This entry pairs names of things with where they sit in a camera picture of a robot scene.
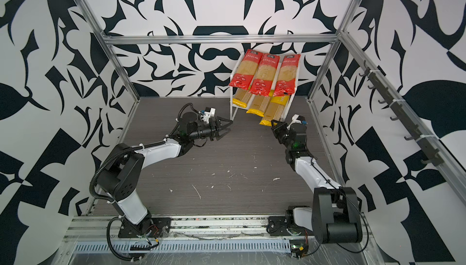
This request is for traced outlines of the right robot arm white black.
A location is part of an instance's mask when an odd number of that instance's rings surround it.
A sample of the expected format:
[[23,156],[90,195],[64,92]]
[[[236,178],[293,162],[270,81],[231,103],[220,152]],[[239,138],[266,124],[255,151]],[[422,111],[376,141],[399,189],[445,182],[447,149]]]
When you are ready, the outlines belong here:
[[358,197],[343,187],[318,165],[307,147],[307,122],[296,116],[290,124],[273,120],[271,130],[285,146],[285,159],[313,193],[311,207],[295,207],[296,226],[309,229],[320,244],[359,243],[363,239],[362,214]]

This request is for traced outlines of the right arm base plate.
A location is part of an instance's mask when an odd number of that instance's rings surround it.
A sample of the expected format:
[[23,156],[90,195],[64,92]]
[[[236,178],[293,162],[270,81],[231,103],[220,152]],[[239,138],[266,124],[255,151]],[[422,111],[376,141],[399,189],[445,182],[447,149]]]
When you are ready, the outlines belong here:
[[266,232],[272,237],[305,237],[314,236],[310,229],[297,226],[286,216],[269,216]]

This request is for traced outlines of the red spaghetti bag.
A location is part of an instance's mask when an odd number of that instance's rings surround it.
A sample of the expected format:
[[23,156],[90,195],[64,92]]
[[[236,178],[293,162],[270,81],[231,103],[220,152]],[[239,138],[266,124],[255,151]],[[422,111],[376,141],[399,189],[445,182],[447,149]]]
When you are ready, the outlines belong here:
[[300,54],[284,57],[277,77],[274,97],[288,96],[295,93],[300,57]]
[[263,55],[264,54],[259,51],[252,49],[247,50],[236,72],[233,74],[229,86],[247,90],[258,70],[258,65]]
[[272,54],[264,54],[252,81],[250,93],[253,95],[268,96],[272,88],[280,57]]

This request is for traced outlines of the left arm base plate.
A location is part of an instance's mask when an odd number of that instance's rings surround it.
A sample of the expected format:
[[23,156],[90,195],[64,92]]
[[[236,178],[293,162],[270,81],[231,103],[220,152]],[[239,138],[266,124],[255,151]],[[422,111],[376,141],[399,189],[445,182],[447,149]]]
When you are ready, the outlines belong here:
[[123,219],[119,238],[149,237],[158,238],[169,233],[171,229],[171,218],[145,218],[140,224],[132,224],[129,220]]

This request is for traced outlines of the yellow spaghetti bag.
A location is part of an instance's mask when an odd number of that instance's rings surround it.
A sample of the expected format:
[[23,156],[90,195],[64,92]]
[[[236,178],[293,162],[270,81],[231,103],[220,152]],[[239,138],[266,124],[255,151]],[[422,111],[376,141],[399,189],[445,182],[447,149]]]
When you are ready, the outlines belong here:
[[260,125],[272,126],[272,120],[281,121],[283,119],[283,113],[285,111],[285,107],[290,100],[290,96],[275,96],[273,97],[266,111],[264,112],[264,116],[260,122]]
[[252,93],[249,90],[237,89],[233,95],[232,103],[236,107],[247,108],[252,98]]
[[267,107],[273,97],[274,90],[271,90],[268,96],[256,95],[246,113],[264,117]]

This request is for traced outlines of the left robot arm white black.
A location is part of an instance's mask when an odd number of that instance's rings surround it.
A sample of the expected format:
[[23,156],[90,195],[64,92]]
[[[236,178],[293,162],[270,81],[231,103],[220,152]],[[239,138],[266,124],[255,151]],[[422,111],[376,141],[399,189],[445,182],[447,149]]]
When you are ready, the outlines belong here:
[[232,125],[232,120],[206,109],[178,116],[173,131],[159,142],[138,146],[118,144],[95,172],[89,192],[94,198],[114,205],[129,223],[136,226],[146,223],[150,213],[137,193],[142,170],[185,155],[196,140],[220,140],[231,131]]

